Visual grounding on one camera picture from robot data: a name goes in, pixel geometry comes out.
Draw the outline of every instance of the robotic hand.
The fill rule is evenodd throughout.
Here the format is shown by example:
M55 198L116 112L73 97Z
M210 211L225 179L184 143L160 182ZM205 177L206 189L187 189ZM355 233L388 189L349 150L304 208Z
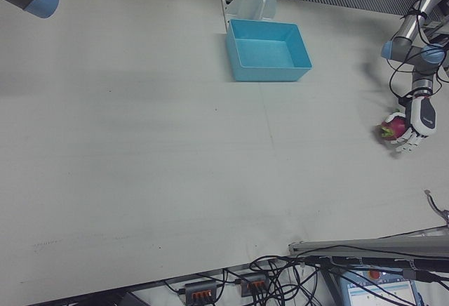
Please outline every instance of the robotic hand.
M390 114L384 121L384 131L391 130L393 144L401 144L397 152L411 152L425 138L436 132L436 113L427 96L409 100L406 113Z
M411 91L405 96L393 92L399 104L406 108L406 113L393 113L381 125L382 137L399 144L397 152L412 151L423 139L436 132L436 113L430 97L434 94L434 77L438 78L438 70L447 61L447 48L431 43L426 43L423 48L414 46L413 41L420 35L420 27L428 14L440 1L417 0L404 16L399 31L382 48L383 58L414 67Z

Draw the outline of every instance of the white table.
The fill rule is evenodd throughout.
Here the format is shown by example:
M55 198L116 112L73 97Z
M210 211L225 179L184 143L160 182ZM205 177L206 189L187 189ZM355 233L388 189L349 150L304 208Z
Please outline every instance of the white table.
M448 90L412 154L372 132L396 104L397 16L279 1L314 68L258 84L233 81L220 0L0 8L3 305L442 224L422 190L449 206Z

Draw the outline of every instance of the black wire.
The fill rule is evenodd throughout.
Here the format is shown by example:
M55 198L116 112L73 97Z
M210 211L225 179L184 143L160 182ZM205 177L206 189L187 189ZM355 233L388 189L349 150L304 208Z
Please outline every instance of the black wire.
M398 93L396 93L395 91L393 91L393 87L392 87L392 83L393 83L393 78L394 78L394 76L396 75L396 73L398 73L398 72L400 72L399 71L399 69L402 67L402 66L404 66L405 64L407 64L407 62L408 61L410 61L411 59L413 59L414 57L417 57L417 56L419 56L419 55L421 55L421 53L424 53L424 52L429 52L429 51L440 51L441 50L441 48L429 48L429 49L427 49L427 50L423 50L423 51L420 51L419 53L416 53L416 54L414 54L414 55L411 55L410 57L408 57L406 60L404 60L396 69L394 69L394 72L393 72L393 74L390 76L390 80L389 80L389 87L390 87L390 91L398 98L398 99L401 99L401 98L403 98L403 96L400 96Z
M438 281L438 284L442 285L442 287L444 287L446 290L449 291L449 286L447 286L445 283L443 283L442 281Z
M321 250L328 250L331 248L352 248L355 250L362 250L362 251L370 251L370 252L377 252L377 253L389 253L392 255L405 255L408 257L414 257L414 258L424 258L424 259L439 259L439 260L449 260L449 257L442 257L437 255L416 255L413 253L405 253L405 252L397 252L397 251L386 251L386 250L374 250L371 248L361 248L360 246L352 246L352 245L332 245L332 246L325 246L323 248L314 248L311 250L307 250L304 252L301 252L300 254L296 255L295 257L298 258L300 256L303 256L307 253L311 253L314 251L321 251Z
M449 83L449 80L445 80L445 79L441 78L440 75L439 75L438 73L439 73L439 71L436 72L436 78L437 78L439 81L441 81L441 82L443 82L443 83Z
M227 281L228 273L226 272L226 277L225 277L225 269L223 269L222 270L222 274L223 274L223 285L222 285L222 289L221 289L220 293L218 293L217 297L215 298L215 302L220 300L220 298L223 295L223 291L225 290L225 284L226 284L226 281Z
M419 4L418 4L418 10L421 10L421 3L422 0L418 0ZM426 45L431 45L429 42L427 42L426 40L424 40L422 33L421 33L421 25L420 25L420 19L419 19L420 15L416 15L416 24L417 24L417 28L418 28L418 34L420 35L420 38L422 40L423 43L425 43Z
M163 280L162 281L171 291L175 292L176 294L180 294L179 291L176 291L173 287L171 287L170 285L168 285L167 281Z
M195 275L199 276L199 277L207 278L207 279L212 279L212 280L218 281L220 283L225 283L225 284L235 284L236 283L235 281L227 281L227 280L224 280L224 279L218 279L218 278L215 278L215 277L207 276L207 275L202 274L202 273L196 273ZM222 270L222 275L225 276L225 269Z
M305 287L301 286L302 293L305 296L308 296L308 301L304 306L312 305L312 300L314 299L317 287L318 287L318 275L317 274L315 274L314 287L312 288L311 293L309 291L307 291Z

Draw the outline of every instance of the blue tray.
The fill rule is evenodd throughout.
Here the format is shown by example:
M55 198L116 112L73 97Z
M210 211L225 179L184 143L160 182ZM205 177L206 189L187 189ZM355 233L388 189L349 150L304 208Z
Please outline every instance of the blue tray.
M237 81L297 81L311 69L296 24L231 20L226 44Z

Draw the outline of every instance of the black cable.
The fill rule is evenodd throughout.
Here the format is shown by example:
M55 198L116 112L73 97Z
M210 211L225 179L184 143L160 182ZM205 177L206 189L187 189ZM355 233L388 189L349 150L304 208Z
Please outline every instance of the black cable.
M222 285L222 289L221 289L220 293L218 293L217 297L215 298L215 302L220 300L220 298L223 295L223 291L225 290L225 284L226 284L226 281L227 281L228 273L226 272L226 277L225 277L225 269L223 269L222 270L222 274L223 274L223 285Z
M419 11L421 10L421 3L422 3L422 0L419 0L419 4L418 4L418 10ZM424 40L424 38L422 36L419 16L420 16L419 14L416 15L416 24L417 24L417 28L418 28L418 34L420 35L420 38L421 38L423 43L425 43L426 45L431 45L429 42Z
M199 276L199 277L215 280L215 281L218 281L220 283L225 283L225 284L235 284L236 283L235 281L227 281L227 280L223 280L223 279L218 279L218 278L215 278L215 277L207 276L207 275L202 274L202 273L196 273L195 275ZM223 276L225 275L225 269L222 270L222 275Z
M442 227L447 227L447 225L441 225L440 227L428 227L427 229L422 229L422 230L418 230L418 231L407 231L407 232L403 232L402 234L393 234L391 236L380 237L379 239L392 238L392 237L397 237L397 236L406 236L408 234L414 234L416 232L429 231L429 230L432 230L432 229L442 228Z
M170 285L168 285L167 281L163 280L162 281L172 292L176 293L176 294L180 294L179 291L176 291L173 287L171 287Z
M438 255L417 255L417 254L413 254L413 253L405 253L405 252L398 252L398 251L374 250L371 248L361 248L360 246L352 246L352 245L332 245L332 246L325 246L323 248L314 248L311 250L301 252L300 254L296 255L295 257L298 258L307 253L311 253L314 251L328 250L331 248L352 248L355 250L370 251L370 252L377 252L377 253L388 253L388 254L392 254L392 255L405 255L407 257L414 257L414 258L449 260L449 257L443 257L443 256L438 256Z
M436 72L436 78L437 78L439 81L441 81L442 83L449 83L449 80L445 80L445 79L441 78L440 75L439 75L439 73L440 73L440 71L438 70L438 71Z
M408 61L410 61L411 59L413 59L414 57L417 57L417 56L419 56L419 55L421 55L421 53L424 53L424 52L429 52L429 51L440 51L441 49L440 48L429 48L429 49L427 49L427 50L423 50L423 51L420 51L419 53L416 53L416 54L414 54L414 55L411 55L410 57L408 57L406 60L404 60L396 69L394 69L394 72L393 72L393 74L390 76L390 80L389 80L389 88L390 88L390 91L398 98L398 99L401 99L401 98L404 98L405 96L407 96L407 95L404 95L404 96L400 96L398 93L396 93L395 91L393 91L393 86L392 86L392 84L393 84L393 78L394 78L394 76L396 75L396 73L398 73L398 72L400 72L399 71L399 69L402 67L402 66L404 66L405 64L407 64L407 62Z
M315 296L317 287L318 287L318 275L317 274L315 274L314 287L312 288L311 292L307 291L305 287L301 286L302 293L306 297L308 297L307 303L304 306L312 305L312 300L314 299L313 297Z
M438 284L442 285L442 287L444 287L446 290L449 291L449 286L447 286L445 283L443 283L442 281L438 281Z

